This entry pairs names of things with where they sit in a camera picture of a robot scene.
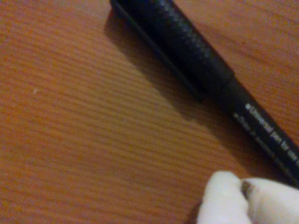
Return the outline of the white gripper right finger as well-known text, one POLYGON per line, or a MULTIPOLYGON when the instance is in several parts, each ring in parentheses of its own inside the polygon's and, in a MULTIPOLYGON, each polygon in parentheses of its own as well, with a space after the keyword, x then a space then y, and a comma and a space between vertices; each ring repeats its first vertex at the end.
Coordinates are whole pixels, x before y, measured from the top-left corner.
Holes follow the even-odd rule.
POLYGON ((297 224, 299 190, 271 180, 242 180, 242 193, 248 203, 248 216, 254 224, 297 224))

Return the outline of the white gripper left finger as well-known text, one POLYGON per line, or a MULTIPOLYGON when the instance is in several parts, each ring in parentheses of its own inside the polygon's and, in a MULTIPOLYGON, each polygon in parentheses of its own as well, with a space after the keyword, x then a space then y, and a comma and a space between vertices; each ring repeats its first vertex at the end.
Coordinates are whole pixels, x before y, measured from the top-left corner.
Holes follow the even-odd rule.
POLYGON ((250 224, 241 180, 231 172, 217 171, 207 182, 198 212, 199 224, 250 224))

